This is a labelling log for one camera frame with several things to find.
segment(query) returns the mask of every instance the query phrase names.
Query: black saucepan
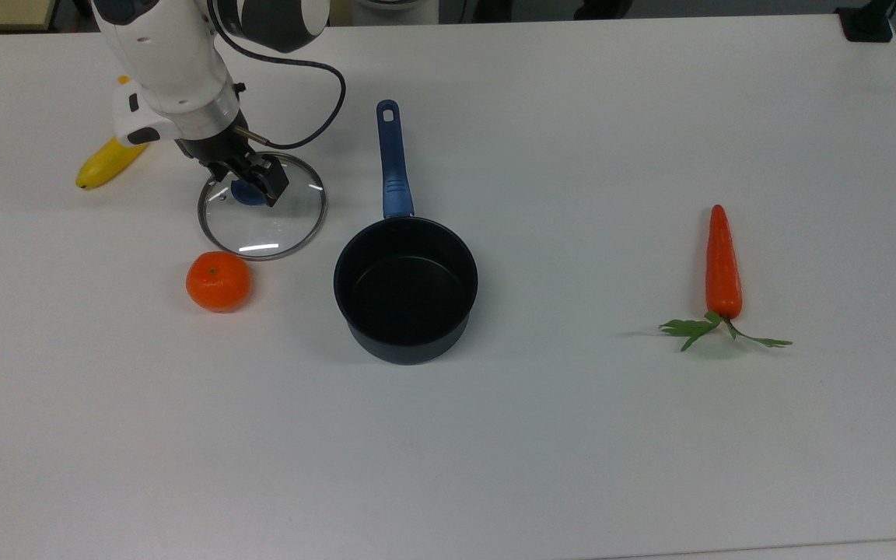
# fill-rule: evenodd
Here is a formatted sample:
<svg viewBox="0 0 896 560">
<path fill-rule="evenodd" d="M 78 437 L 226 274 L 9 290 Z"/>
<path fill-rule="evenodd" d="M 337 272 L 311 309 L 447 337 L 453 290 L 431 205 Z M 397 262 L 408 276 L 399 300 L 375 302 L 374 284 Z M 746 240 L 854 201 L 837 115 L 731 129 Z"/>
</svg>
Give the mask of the black saucepan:
<svg viewBox="0 0 896 560">
<path fill-rule="evenodd" d="M 413 216 L 399 106 L 376 106 L 383 156 L 383 221 L 338 258 L 334 296 L 355 339 L 394 364 L 437 358 L 458 341 L 476 300 L 476 262 L 450 229 Z"/>
</svg>

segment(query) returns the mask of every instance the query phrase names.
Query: blue handle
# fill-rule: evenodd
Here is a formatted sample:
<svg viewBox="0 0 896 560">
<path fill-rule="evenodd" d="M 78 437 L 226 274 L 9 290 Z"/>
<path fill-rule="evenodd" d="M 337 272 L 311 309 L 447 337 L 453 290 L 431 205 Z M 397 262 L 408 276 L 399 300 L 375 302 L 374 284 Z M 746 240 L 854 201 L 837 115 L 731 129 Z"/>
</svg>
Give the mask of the blue handle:
<svg viewBox="0 0 896 560">
<path fill-rule="evenodd" d="M 399 127 L 399 106 L 394 100 L 381 100 L 376 106 L 380 124 L 380 153 L 383 156 L 383 216 L 413 216 L 413 197 L 406 180 L 403 156 L 403 132 Z"/>
</svg>

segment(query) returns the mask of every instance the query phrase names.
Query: green leaves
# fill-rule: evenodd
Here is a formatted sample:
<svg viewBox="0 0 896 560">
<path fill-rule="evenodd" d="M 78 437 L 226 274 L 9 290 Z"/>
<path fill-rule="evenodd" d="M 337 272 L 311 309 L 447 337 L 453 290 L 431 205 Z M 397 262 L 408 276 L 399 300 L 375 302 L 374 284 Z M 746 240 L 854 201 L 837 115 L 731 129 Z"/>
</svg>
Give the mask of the green leaves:
<svg viewBox="0 0 896 560">
<path fill-rule="evenodd" d="M 728 326 L 728 332 L 732 334 L 732 339 L 737 339 L 738 337 L 747 338 L 751 341 L 756 341 L 758 344 L 762 344 L 762 346 L 767 348 L 785 348 L 793 344 L 792 341 L 786 340 L 758 339 L 750 337 L 749 334 L 744 334 L 737 330 L 735 325 L 732 325 L 731 320 L 725 319 L 712 311 L 705 313 L 704 318 L 707 319 L 707 321 L 683 321 L 680 319 L 673 319 L 668 323 L 659 325 L 659 329 L 671 337 L 687 337 L 687 341 L 683 343 L 683 348 L 680 348 L 680 352 L 685 352 L 687 348 L 690 348 L 690 345 L 692 345 L 694 341 L 697 341 L 697 339 L 704 336 L 704 334 L 708 334 L 712 330 L 717 329 L 718 325 L 721 325 L 721 323 L 725 323 L 725 325 Z"/>
<path fill-rule="evenodd" d="M 662 329 L 663 333 L 668 334 L 671 337 L 687 337 L 687 341 L 683 343 L 683 348 L 680 348 L 680 352 L 685 352 L 687 348 L 690 348 L 690 345 L 697 341 L 704 334 L 710 333 L 712 330 L 715 330 L 718 325 L 721 325 L 721 316 L 712 311 L 708 311 L 704 314 L 704 317 L 707 321 L 682 321 L 680 319 L 673 319 L 669 323 L 665 323 L 659 325 L 660 329 Z"/>
</svg>

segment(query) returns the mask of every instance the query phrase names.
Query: black cable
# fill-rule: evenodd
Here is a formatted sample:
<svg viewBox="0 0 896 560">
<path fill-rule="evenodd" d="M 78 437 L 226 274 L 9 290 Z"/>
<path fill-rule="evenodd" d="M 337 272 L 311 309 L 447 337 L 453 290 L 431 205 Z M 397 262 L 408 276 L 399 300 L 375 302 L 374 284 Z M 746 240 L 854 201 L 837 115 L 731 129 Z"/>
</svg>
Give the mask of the black cable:
<svg viewBox="0 0 896 560">
<path fill-rule="evenodd" d="M 245 47 L 242 47 L 238 45 L 238 43 L 235 43 L 234 39 L 231 39 L 230 36 L 227 35 L 227 32 L 224 31 L 223 25 L 220 22 L 220 13 L 216 11 L 216 7 L 213 6 L 213 0 L 206 0 L 206 10 L 209 11 L 209 19 L 212 20 L 213 27 L 216 28 L 216 32 L 220 34 L 225 43 L 227 43 L 231 47 L 234 47 L 234 50 L 238 53 L 244 54 L 244 56 L 253 58 L 255 60 L 269 61 L 273 64 L 286 64 L 289 66 L 320 68 L 320 70 L 326 70 L 331 74 L 336 75 L 338 77 L 338 81 L 341 83 L 341 95 L 338 96 L 338 102 L 334 105 L 334 110 L 331 111 L 330 117 L 327 117 L 327 120 L 324 121 L 324 124 L 322 124 L 320 128 L 317 128 L 317 130 L 313 134 L 309 135 L 309 137 L 301 139 L 301 141 L 299 142 L 274 143 L 266 141 L 264 142 L 264 145 L 269 146 L 269 148 L 272 149 L 299 148 L 301 145 L 308 145 L 308 143 L 319 137 L 320 134 L 323 134 L 323 132 L 327 130 L 327 127 L 330 127 L 331 123 L 334 123 L 334 119 L 338 116 L 338 113 L 341 113 L 341 106 L 345 105 L 345 94 L 348 92 L 348 84 L 345 84 L 345 76 L 341 74 L 341 71 L 338 71 L 338 69 L 334 68 L 333 66 L 320 63 L 320 61 L 284 59 L 279 57 L 270 57 L 266 54 L 258 54 L 253 51 L 249 51 L 245 49 Z"/>
</svg>

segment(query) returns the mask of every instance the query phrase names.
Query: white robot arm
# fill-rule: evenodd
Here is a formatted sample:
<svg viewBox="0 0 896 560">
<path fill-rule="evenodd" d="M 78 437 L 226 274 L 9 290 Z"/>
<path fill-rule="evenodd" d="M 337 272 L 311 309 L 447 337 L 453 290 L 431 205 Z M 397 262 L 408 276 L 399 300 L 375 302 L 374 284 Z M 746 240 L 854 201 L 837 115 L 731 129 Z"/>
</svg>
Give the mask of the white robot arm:
<svg viewBox="0 0 896 560">
<path fill-rule="evenodd" d="M 93 0 L 93 10 L 132 78 L 113 98 L 120 142 L 173 139 L 218 180 L 231 171 L 273 205 L 288 180 L 238 132 L 247 122 L 237 86 L 213 47 L 212 18 L 232 35 L 289 53 L 323 31 L 330 0 Z"/>
</svg>

